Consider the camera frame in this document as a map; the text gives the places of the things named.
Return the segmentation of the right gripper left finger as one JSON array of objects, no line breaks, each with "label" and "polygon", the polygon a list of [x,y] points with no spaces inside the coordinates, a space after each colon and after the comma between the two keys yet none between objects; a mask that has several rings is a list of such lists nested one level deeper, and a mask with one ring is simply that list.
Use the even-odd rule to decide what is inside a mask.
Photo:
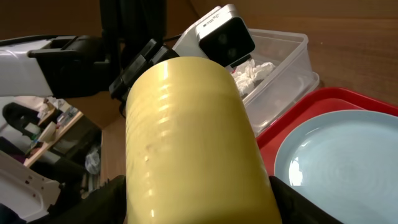
[{"label": "right gripper left finger", "polygon": [[62,191],[48,214],[34,220],[35,224],[123,224],[126,218],[126,177],[119,175],[82,199],[68,188]]}]

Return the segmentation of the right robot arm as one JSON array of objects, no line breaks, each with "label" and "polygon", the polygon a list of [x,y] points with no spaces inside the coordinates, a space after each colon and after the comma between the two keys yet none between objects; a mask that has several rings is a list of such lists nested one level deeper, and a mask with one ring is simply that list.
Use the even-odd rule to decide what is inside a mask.
[{"label": "right robot arm", "polygon": [[131,159],[126,175],[81,198],[1,154],[2,223],[335,223],[257,154]]}]

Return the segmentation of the yellow plastic cup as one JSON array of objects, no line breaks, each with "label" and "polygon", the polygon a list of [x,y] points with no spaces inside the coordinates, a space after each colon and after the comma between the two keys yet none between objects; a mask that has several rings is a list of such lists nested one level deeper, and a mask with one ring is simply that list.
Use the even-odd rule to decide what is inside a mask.
[{"label": "yellow plastic cup", "polygon": [[154,65],[126,105],[129,223],[280,223],[231,74],[199,57]]}]

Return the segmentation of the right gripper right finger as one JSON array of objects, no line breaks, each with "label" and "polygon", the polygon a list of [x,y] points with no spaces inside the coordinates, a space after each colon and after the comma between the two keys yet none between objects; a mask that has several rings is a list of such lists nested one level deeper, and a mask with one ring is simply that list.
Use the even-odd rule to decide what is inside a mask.
[{"label": "right gripper right finger", "polygon": [[275,176],[269,176],[283,224],[342,224]]}]

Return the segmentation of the light blue plate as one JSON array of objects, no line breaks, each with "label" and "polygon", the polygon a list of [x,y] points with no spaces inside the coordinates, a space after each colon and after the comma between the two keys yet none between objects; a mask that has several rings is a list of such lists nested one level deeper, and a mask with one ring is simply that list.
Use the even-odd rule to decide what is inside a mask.
[{"label": "light blue plate", "polygon": [[274,175],[342,223],[397,223],[397,117],[325,113],[280,145]]}]

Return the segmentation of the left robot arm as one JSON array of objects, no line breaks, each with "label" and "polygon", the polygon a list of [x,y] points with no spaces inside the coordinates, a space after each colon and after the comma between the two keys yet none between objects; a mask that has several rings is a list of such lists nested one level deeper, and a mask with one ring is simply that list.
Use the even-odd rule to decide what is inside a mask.
[{"label": "left robot arm", "polygon": [[101,35],[1,41],[1,95],[52,96],[84,114],[123,113],[137,79],[176,57],[164,43],[165,1],[101,1]]}]

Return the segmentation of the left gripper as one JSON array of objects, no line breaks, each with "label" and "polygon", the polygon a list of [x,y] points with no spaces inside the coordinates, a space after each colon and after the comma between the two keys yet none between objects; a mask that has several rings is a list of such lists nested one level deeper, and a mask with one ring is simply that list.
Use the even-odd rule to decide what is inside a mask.
[{"label": "left gripper", "polygon": [[124,109],[126,107],[128,93],[137,79],[154,65],[175,57],[179,57],[176,51],[162,42],[151,39],[131,60],[122,74],[110,84],[109,92],[111,98],[121,102],[119,113],[123,118],[126,117]]}]

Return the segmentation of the white tissue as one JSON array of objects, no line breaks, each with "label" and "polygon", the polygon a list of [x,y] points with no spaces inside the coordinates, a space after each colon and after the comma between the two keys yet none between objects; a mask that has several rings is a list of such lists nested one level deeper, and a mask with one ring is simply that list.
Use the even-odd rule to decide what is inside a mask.
[{"label": "white tissue", "polygon": [[256,64],[254,59],[238,65],[231,73],[241,98],[245,98],[275,69],[272,62]]}]

